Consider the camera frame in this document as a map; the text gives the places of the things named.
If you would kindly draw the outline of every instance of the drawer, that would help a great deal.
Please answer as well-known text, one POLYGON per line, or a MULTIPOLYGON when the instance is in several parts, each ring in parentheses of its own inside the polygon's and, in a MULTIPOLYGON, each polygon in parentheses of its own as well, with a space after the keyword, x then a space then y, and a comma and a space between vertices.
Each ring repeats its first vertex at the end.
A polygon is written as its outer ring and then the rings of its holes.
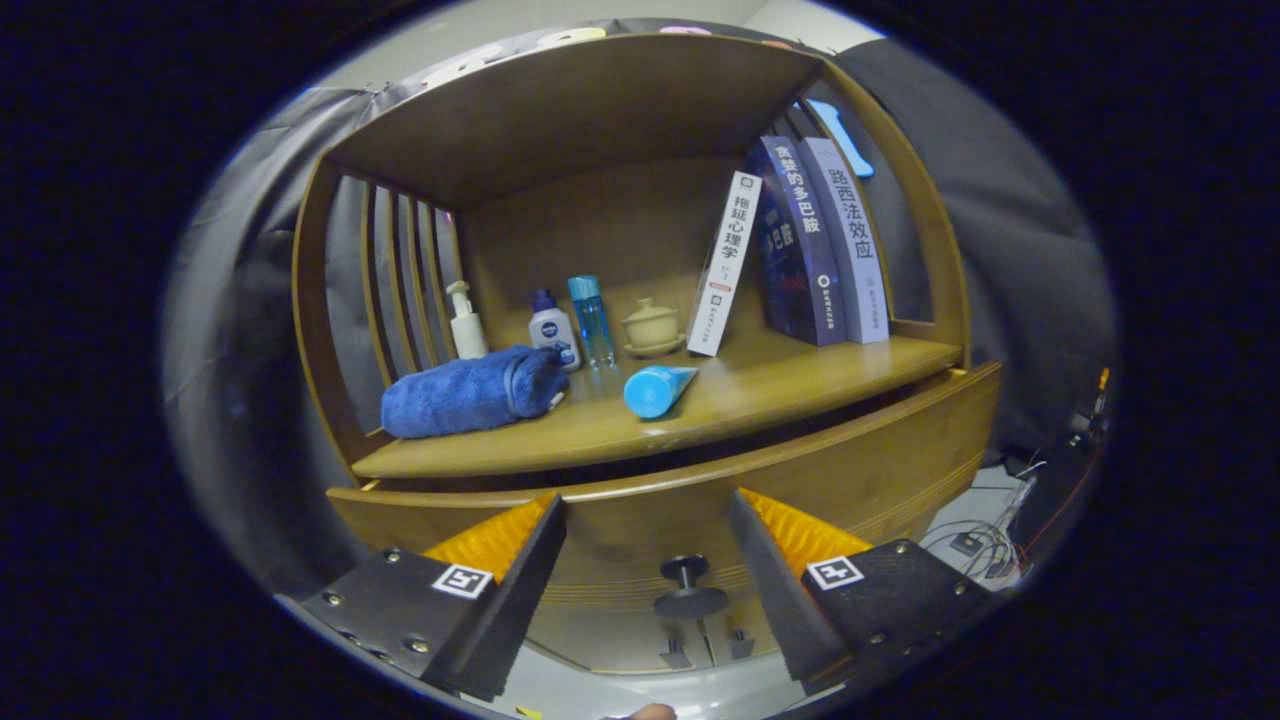
MULTIPOLYGON (((763 493, 877 544, 919 539, 933 514, 972 483, 998 388, 998 364, 947 370, 906 400, 796 439, 652 475, 552 488, 568 502, 568 533, 529 639, 593 670, 666 671, 657 652, 667 629, 653 602, 675 585, 658 568, 698 552, 712 565, 699 584, 731 594, 756 653, 776 648, 730 532, 733 489, 763 493), (608 642, 579 630, 591 623, 609 628, 608 642), (617 650, 632 646, 643 648, 635 657, 617 650)), ((361 541, 424 551, 547 489, 333 488, 329 498, 361 541)), ((727 637, 723 643, 727 657, 727 637)))

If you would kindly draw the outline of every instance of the red wire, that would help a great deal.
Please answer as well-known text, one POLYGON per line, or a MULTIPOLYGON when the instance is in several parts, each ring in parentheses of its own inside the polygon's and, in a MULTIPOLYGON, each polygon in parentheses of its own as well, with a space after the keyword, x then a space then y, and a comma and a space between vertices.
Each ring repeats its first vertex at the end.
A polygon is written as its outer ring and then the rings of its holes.
POLYGON ((1014 560, 1014 562, 1018 562, 1018 570, 1027 570, 1027 566, 1030 564, 1030 560, 1027 559, 1027 548, 1015 542, 1014 550, 1018 551, 1018 557, 1014 560))
POLYGON ((1098 461, 1098 455, 1102 455, 1102 451, 1093 454, 1093 457, 1089 459, 1089 466, 1084 469, 1084 474, 1080 475, 1080 479, 1075 483, 1075 487, 1071 489, 1071 495, 1066 496, 1066 500, 1059 506, 1057 512, 1053 512, 1053 516, 1048 519, 1048 523, 1044 523, 1044 527, 1041 528, 1038 533, 1036 533, 1032 542, 1027 543, 1027 550, 1030 550, 1036 544, 1036 541, 1044 534, 1044 530, 1053 525, 1057 516, 1061 515, 1062 511, 1066 510, 1066 506, 1071 503, 1071 498, 1075 497, 1075 493, 1080 492, 1080 488, 1084 487, 1084 480, 1089 477, 1089 473, 1093 471, 1093 464, 1098 461))

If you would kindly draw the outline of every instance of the white pump bottle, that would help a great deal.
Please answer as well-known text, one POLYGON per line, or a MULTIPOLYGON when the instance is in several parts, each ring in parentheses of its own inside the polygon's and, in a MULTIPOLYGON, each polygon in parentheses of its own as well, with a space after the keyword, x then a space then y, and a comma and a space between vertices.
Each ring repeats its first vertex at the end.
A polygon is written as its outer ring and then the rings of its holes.
POLYGON ((453 345, 458 348, 458 357, 474 359, 484 357, 489 354, 489 346, 484 341, 484 328, 480 325, 480 315, 471 310, 471 301, 467 300, 467 291, 471 286, 466 281, 458 281, 444 288, 453 299, 454 318, 449 320, 453 328, 453 345))

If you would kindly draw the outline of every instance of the blue tube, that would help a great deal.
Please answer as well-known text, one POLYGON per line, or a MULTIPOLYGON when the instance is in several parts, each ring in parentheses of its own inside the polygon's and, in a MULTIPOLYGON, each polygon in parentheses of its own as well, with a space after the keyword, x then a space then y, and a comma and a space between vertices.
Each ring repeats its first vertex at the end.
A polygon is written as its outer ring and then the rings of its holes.
MULTIPOLYGON (((826 102, 819 102, 817 100, 805 100, 809 105, 813 105, 814 113, 822 118, 822 122, 827 124, 827 129, 836 138, 836 145, 845 151, 845 158, 849 159, 850 164, 854 165, 854 174, 860 178, 869 178, 876 174, 876 168, 870 163, 863 159, 858 152, 858 147, 854 146, 854 141, 849 137, 849 131, 840 122, 840 110, 835 105, 828 105, 826 102)), ((795 104, 796 108, 800 106, 799 102, 795 104)))
POLYGON ((645 368, 627 378, 622 400, 636 415, 657 418, 671 410, 696 373, 698 368, 645 368))

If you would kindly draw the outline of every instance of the white book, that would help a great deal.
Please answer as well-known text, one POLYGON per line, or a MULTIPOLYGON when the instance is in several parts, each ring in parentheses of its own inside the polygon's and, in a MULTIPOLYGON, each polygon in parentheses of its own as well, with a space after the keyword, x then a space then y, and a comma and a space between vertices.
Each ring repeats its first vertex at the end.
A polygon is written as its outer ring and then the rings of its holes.
POLYGON ((867 208, 852 173, 836 143, 824 137, 806 137, 800 141, 799 150, 813 182, 827 188, 822 197, 827 227, 840 228, 832 231, 831 245, 840 265, 849 340, 888 340, 884 278, 881 274, 872 224, 867 219, 867 208))
POLYGON ((689 351, 716 355, 724 323, 733 305, 737 278, 742 274, 742 259, 751 251, 751 225, 755 206, 764 181, 750 173, 735 172, 730 183, 728 200, 721 217, 716 243, 707 254, 703 277, 689 314, 689 351))

